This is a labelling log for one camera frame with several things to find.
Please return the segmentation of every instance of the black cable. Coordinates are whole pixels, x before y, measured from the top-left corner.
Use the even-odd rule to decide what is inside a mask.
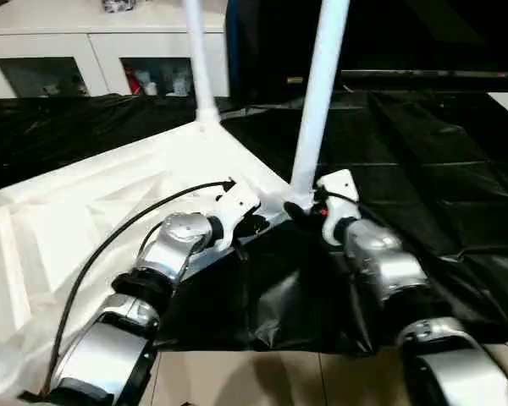
[[[66,300],[66,304],[64,305],[64,310],[62,313],[62,316],[60,318],[60,323],[58,324],[58,330],[57,334],[54,338],[54,343],[52,345],[51,350],[51,359],[49,360],[49,366],[47,370],[47,376],[45,377],[45,381],[43,383],[43,388],[41,389],[41,394],[47,394],[49,392],[49,388],[51,385],[51,378],[52,373],[54,372],[54,369],[57,367],[58,363],[58,357],[60,353],[60,345],[62,343],[62,337],[64,335],[64,330],[66,328],[66,323],[68,322],[69,312],[71,311],[72,305],[75,300],[75,296],[80,288],[81,283],[83,282],[83,279],[85,278],[87,272],[91,269],[91,266],[96,262],[96,259],[100,254],[122,233],[124,230],[126,230],[129,226],[137,222],[140,218],[145,216],[147,213],[156,210],[158,207],[165,205],[166,203],[169,203],[171,200],[175,200],[183,195],[187,195],[190,192],[194,192],[199,189],[205,189],[205,188],[211,188],[213,186],[223,186],[225,191],[228,191],[235,185],[235,181],[228,180],[223,182],[211,182],[208,184],[199,184],[197,186],[193,186],[191,188],[182,190],[178,193],[175,193],[174,195],[171,195],[165,199],[162,199],[160,201],[157,201],[153,205],[148,206],[146,209],[140,211],[136,215],[134,215],[130,220],[122,224],[119,228],[117,228],[115,231],[113,231],[103,242],[100,244],[100,246],[94,251],[94,253],[91,255],[91,257],[88,259],[88,261],[83,265],[82,269],[79,272],[79,275],[74,281],[74,284],[69,291],[68,299]]]
[[[32,393],[32,392],[28,392],[28,391],[23,391],[17,397],[17,399],[22,400],[26,403],[41,403],[44,401],[44,399],[41,396],[36,395],[35,393]]]
[[[163,222],[158,222],[154,225],[153,228],[149,230],[149,232],[146,234],[145,238],[141,242],[141,245],[139,246],[139,250],[137,251],[137,256],[141,255],[141,252],[145,249],[146,243],[148,243],[149,238],[154,234],[156,230],[158,230],[162,226]]]
[[[381,218],[378,214],[376,214],[370,207],[365,206],[365,204],[360,203],[359,201],[355,201],[355,200],[351,199],[350,197],[347,197],[347,196],[344,196],[344,195],[341,195],[338,193],[329,192],[325,188],[321,188],[321,189],[317,190],[317,193],[318,193],[318,196],[317,196],[318,199],[319,198],[323,199],[324,196],[326,196],[326,197],[332,196],[332,197],[337,197],[342,200],[348,201],[348,202],[352,203],[353,205],[356,205],[360,211],[365,213],[366,214],[365,217],[367,217],[370,220],[373,220],[375,222],[378,222],[379,224],[383,225],[384,227],[392,228],[388,224],[388,222],[386,222],[383,218]],[[405,240],[407,243],[410,243],[409,238],[406,237]],[[488,303],[490,303],[495,308],[496,312],[502,317],[504,323],[508,326],[508,314],[501,306],[499,300],[489,297],[480,287],[476,286],[475,283],[471,283],[471,285],[480,296],[482,296]]]

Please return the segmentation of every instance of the white cabinet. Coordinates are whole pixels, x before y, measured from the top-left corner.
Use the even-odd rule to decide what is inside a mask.
[[[82,34],[0,36],[0,98],[100,96],[108,87]]]
[[[157,84],[158,94],[175,93],[184,81],[192,89],[187,33],[90,34],[103,75],[112,93],[131,94],[125,74],[143,72]],[[228,66],[224,33],[206,33],[207,69],[215,96],[227,96]]]
[[[213,93],[228,96],[227,0],[200,4]],[[0,7],[0,98],[128,95],[132,74],[161,96],[192,95],[189,45],[182,0],[118,14],[101,0],[11,0]]]

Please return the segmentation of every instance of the white pole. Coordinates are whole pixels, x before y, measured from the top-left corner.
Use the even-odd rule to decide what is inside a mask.
[[[294,201],[312,204],[312,183],[328,117],[350,0],[323,0],[306,88],[291,187]]]
[[[198,0],[183,0],[186,11],[186,24],[190,34],[190,60],[196,87],[196,118],[198,121],[220,121],[218,110],[214,104],[207,59],[203,43],[202,12]]]

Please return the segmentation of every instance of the black tablecloth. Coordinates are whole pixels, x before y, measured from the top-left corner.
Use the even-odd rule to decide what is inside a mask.
[[[362,201],[403,237],[478,339],[508,340],[508,112],[481,94],[339,96],[319,174],[349,168]],[[147,97],[0,104],[0,187],[189,122],[194,107]],[[301,111],[274,108],[224,127],[289,179]],[[319,235],[287,222],[185,281],[162,349],[364,353],[353,275]]]

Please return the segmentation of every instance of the tile floor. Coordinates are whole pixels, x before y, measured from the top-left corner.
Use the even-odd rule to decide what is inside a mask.
[[[508,369],[508,347],[492,346]],[[377,357],[300,352],[163,353],[141,406],[409,406],[393,349]],[[0,406],[22,406],[20,402]]]

